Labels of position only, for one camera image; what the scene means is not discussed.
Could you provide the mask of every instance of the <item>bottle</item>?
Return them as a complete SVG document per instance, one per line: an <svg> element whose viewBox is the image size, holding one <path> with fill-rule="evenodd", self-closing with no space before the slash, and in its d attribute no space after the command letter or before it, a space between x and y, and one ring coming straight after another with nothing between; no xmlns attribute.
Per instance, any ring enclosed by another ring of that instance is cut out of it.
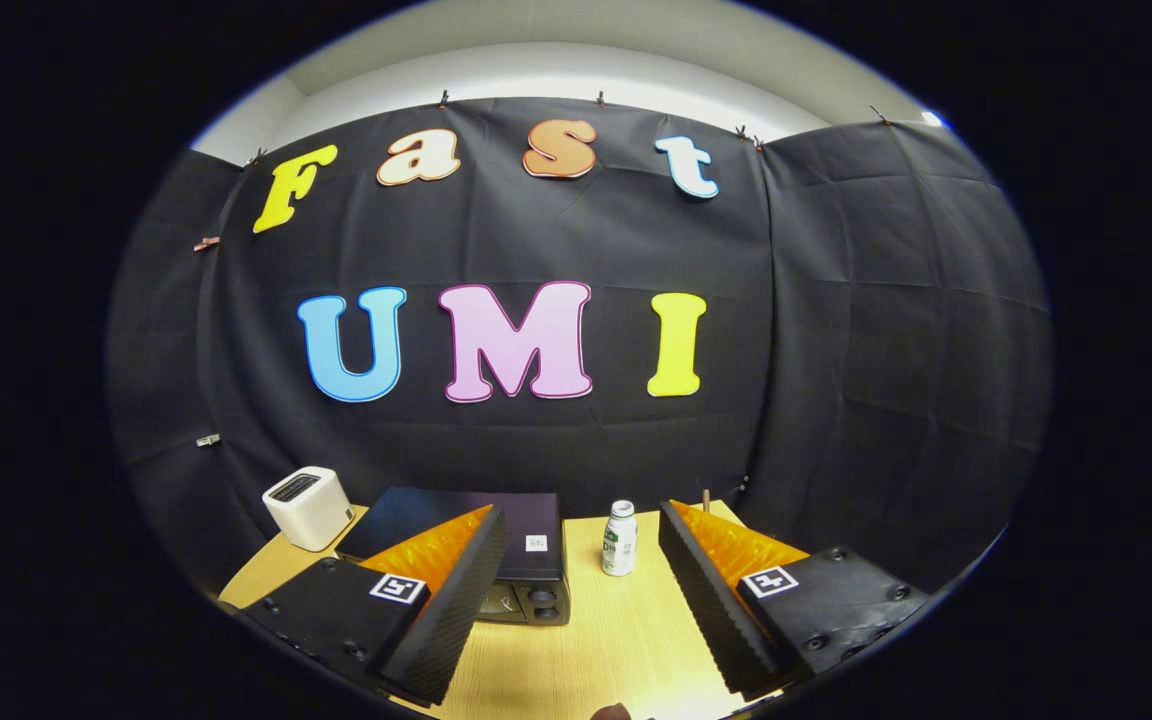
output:
<svg viewBox="0 0 1152 720"><path fill-rule="evenodd" d="M612 503L612 516L602 530L602 570L608 575L628 575L634 571L634 556L639 551L639 521L634 517L634 503L617 500Z"/></svg>

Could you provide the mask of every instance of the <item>letter u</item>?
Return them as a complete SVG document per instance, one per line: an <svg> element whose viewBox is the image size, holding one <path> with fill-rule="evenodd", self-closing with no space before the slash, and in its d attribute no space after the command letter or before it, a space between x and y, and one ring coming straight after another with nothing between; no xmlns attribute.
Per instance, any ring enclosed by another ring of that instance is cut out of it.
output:
<svg viewBox="0 0 1152 720"><path fill-rule="evenodd" d="M340 359L340 325L344 312L342 297L311 297L297 306L296 316L305 324L305 348L310 374L326 395L344 402L371 402L397 384L402 355L397 348L397 308L407 302L401 287L376 287L358 296L358 306L371 318L371 369L351 373Z"/></svg>

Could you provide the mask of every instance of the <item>letter m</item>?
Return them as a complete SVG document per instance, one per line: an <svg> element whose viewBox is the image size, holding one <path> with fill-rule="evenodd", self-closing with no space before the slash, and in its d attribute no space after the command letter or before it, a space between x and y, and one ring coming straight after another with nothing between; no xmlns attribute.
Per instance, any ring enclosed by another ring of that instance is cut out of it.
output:
<svg viewBox="0 0 1152 720"><path fill-rule="evenodd" d="M594 387L581 363L581 310L590 300L589 286L577 282L546 283L531 298L520 327L488 287L462 285L448 288L438 304L452 313L454 374L447 397L454 402L480 402L492 397L492 382L483 379L486 361L500 389L518 395L532 357L539 370L531 381L538 397L579 397Z"/></svg>

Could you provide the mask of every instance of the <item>knob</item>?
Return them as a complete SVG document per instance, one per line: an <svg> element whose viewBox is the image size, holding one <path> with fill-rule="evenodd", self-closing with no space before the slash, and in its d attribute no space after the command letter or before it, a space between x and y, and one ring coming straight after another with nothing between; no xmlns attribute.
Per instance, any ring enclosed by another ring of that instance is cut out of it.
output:
<svg viewBox="0 0 1152 720"><path fill-rule="evenodd" d="M535 591L526 593L526 598L531 600L532 605L550 607L554 601L558 600L558 596L547 591L547 589L537 588Z"/></svg>

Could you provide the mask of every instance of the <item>clip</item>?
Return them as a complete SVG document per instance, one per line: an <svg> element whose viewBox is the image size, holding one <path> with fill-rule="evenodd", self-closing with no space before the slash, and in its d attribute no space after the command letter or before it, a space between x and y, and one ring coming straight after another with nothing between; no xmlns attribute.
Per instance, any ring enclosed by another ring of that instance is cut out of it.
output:
<svg viewBox="0 0 1152 720"><path fill-rule="evenodd" d="M872 109L874 114L878 115L879 120L882 120L884 126L890 126L890 122L888 122L887 118L882 116L882 113L879 113L878 108L874 108L873 105L870 105L869 108Z"/></svg>

